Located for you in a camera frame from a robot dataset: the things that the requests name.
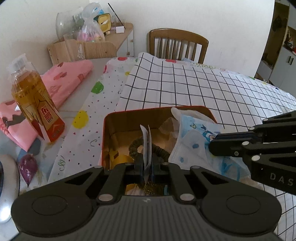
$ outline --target cabinet door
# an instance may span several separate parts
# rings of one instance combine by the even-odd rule
[[[281,3],[281,4],[284,4],[284,5],[287,5],[287,6],[290,5],[290,3],[288,2],[288,0],[276,0],[276,2]]]
[[[296,8],[292,4],[289,8],[288,26],[296,29]]]
[[[127,39],[122,43],[117,51],[117,57],[128,57],[128,41]]]
[[[134,50],[133,50],[133,30],[128,36],[128,57],[134,57]]]
[[[281,86],[285,75],[287,74],[288,68],[290,67],[289,63],[291,62],[292,55],[293,54],[284,47],[281,48],[276,65],[274,66],[269,78],[271,83],[273,83],[276,87]]]
[[[280,89],[290,93],[292,96],[296,96],[296,56],[292,55],[292,58],[288,64],[287,74],[279,87]]]

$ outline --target gray gripper base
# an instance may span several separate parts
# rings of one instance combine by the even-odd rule
[[[123,196],[101,206],[80,229],[60,237],[40,238],[24,233],[13,241],[280,241],[274,233],[235,237],[216,230],[192,205],[181,205],[172,196]]]

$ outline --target green dot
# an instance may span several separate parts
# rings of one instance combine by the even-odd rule
[[[92,92],[92,93],[95,93],[95,94],[98,94],[98,93],[102,92],[103,89],[104,89],[103,84],[102,84],[101,82],[98,81],[98,82],[94,85],[94,87],[92,88],[91,92]]]

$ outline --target small white box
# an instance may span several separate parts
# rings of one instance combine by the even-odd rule
[[[116,33],[117,33],[117,34],[122,34],[122,33],[124,33],[124,26],[116,27]]]

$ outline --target chair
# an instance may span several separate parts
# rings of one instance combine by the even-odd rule
[[[163,39],[167,39],[166,49],[165,49],[165,58],[169,58],[169,45],[170,45],[170,39],[174,40],[173,50],[172,50],[172,57],[171,59],[176,60],[176,41],[181,40],[180,50],[179,50],[179,56],[178,60],[181,60],[182,54],[183,54],[183,47],[184,47],[184,41],[188,41],[187,48],[186,48],[186,54],[185,57],[188,58],[189,54],[189,46],[190,42],[195,43],[191,60],[194,61],[195,58],[195,52],[196,52],[196,46],[197,44],[200,44],[202,46],[202,49],[200,51],[200,56],[198,59],[199,64],[203,64],[203,61],[205,59],[205,54],[207,52],[207,47],[209,45],[209,41],[204,38],[203,36],[200,36],[198,34],[180,30],[180,29],[174,29],[174,28],[158,28],[153,29],[149,32],[149,52],[151,55],[155,56],[155,38],[160,38],[160,45],[159,45],[159,58],[162,58],[162,51],[163,51]]]

